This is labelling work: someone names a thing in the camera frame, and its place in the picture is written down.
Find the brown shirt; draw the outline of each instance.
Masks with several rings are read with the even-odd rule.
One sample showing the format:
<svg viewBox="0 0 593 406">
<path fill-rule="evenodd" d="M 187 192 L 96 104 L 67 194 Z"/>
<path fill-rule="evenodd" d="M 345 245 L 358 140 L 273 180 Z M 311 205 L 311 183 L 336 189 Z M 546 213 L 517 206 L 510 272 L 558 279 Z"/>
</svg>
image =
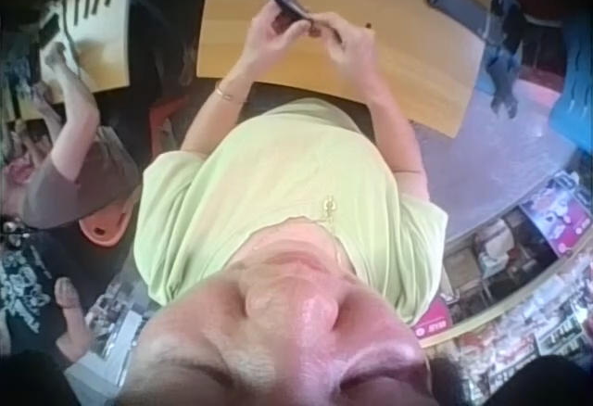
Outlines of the brown shirt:
<svg viewBox="0 0 593 406">
<path fill-rule="evenodd" d="M 59 173 L 51 155 L 27 185 L 22 220 L 35 228 L 78 221 L 140 184 L 135 163 L 112 130 L 104 129 L 87 154 L 77 182 Z"/>
</svg>

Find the nose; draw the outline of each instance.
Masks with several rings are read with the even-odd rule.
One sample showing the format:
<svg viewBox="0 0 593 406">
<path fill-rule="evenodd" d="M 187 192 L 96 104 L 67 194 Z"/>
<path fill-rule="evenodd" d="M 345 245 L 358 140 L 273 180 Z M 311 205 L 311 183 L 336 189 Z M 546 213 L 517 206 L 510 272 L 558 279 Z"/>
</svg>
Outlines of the nose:
<svg viewBox="0 0 593 406">
<path fill-rule="evenodd" d="M 332 331 L 338 302 L 328 288 L 286 276 L 252 287 L 246 293 L 246 315 L 270 333 L 306 347 Z"/>
</svg>

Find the man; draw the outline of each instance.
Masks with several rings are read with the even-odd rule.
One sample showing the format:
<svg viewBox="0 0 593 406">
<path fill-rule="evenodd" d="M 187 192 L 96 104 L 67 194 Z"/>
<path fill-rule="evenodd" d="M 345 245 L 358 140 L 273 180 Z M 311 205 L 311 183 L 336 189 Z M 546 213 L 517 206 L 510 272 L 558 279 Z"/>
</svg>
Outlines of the man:
<svg viewBox="0 0 593 406">
<path fill-rule="evenodd" d="M 253 83 L 313 29 L 267 4 L 181 151 L 145 173 L 134 256 L 165 307 L 139 338 L 122 405 L 436 404 L 410 324 L 438 289 L 447 215 L 374 32 L 311 18 L 376 145 L 319 99 L 237 125 Z"/>
<path fill-rule="evenodd" d="M 54 44 L 45 63 L 56 74 L 64 95 L 66 123 L 37 87 L 33 99 L 44 117 L 53 146 L 26 183 L 2 170 L 3 215 L 21 218 L 31 227 L 47 229 L 78 221 L 140 183 L 137 167 L 110 131 L 99 130 L 99 111 L 91 92 L 70 70 L 64 45 Z"/>
<path fill-rule="evenodd" d="M 0 253 L 0 354 L 40 351 L 67 368 L 93 342 L 84 320 L 97 296 L 93 284 L 47 233 Z"/>
</svg>

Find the wooden table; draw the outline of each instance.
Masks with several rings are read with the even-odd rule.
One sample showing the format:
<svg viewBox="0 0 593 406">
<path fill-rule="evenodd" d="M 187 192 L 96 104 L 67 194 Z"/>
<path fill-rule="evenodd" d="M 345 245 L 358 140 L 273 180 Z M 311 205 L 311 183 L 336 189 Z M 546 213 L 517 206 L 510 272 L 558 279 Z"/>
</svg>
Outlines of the wooden table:
<svg viewBox="0 0 593 406">
<path fill-rule="evenodd" d="M 128 67 L 128 16 L 130 0 L 66 0 L 66 16 L 61 3 L 48 6 L 42 26 L 53 17 L 59 31 L 40 50 L 41 76 L 52 88 L 53 103 L 63 101 L 63 96 L 53 71 L 44 63 L 44 55 L 52 42 L 66 46 L 69 66 L 80 73 L 82 81 L 92 92 L 106 91 L 130 85 Z M 71 52 L 70 35 L 80 62 L 77 68 Z"/>
<path fill-rule="evenodd" d="M 206 0 L 196 75 L 222 77 L 238 59 L 249 21 L 267 0 Z M 406 115 L 443 134 L 458 132 L 484 43 L 425 0 L 299 0 L 333 10 L 377 32 L 381 67 Z M 485 6 L 489 0 L 477 0 Z M 317 40 L 302 40 L 261 79 L 351 100 L 359 98 L 335 72 Z"/>
</svg>

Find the green t-shirt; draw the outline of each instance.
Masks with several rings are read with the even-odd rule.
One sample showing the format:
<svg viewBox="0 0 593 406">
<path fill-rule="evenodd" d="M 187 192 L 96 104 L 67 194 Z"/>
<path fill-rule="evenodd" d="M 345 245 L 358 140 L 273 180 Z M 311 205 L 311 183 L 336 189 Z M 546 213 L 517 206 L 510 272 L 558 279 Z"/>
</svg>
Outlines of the green t-shirt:
<svg viewBox="0 0 593 406">
<path fill-rule="evenodd" d="M 447 214 L 400 194 L 374 144 L 316 99 L 241 123 L 206 160 L 171 152 L 146 170 L 134 255 L 150 296 L 170 303 L 262 228 L 318 222 L 328 197 L 358 278 L 417 321 L 439 286 Z"/>
</svg>

